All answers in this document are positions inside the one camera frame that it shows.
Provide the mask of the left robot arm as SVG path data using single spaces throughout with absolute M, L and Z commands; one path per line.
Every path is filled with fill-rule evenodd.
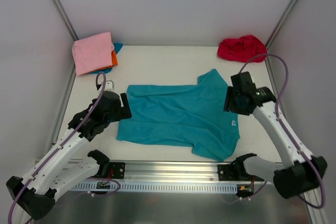
M 78 165 L 64 171 L 72 156 L 102 133 L 111 123 L 131 118 L 126 93 L 102 91 L 87 109 L 75 114 L 62 139 L 24 176 L 12 176 L 6 187 L 13 199 L 8 223 L 20 206 L 29 220 L 40 220 L 74 185 L 93 177 L 111 178 L 110 160 L 99 150 L 90 151 Z

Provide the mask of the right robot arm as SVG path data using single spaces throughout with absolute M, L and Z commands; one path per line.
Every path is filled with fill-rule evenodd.
M 249 72 L 231 77 L 224 111 L 239 115 L 253 115 L 263 126 L 281 159 L 277 164 L 249 153 L 236 158 L 225 175 L 247 180 L 252 176 L 274 184 L 282 198 L 299 196 L 321 187 L 327 161 L 313 153 L 298 139 L 277 107 L 276 97 L 267 87 L 257 88 Z

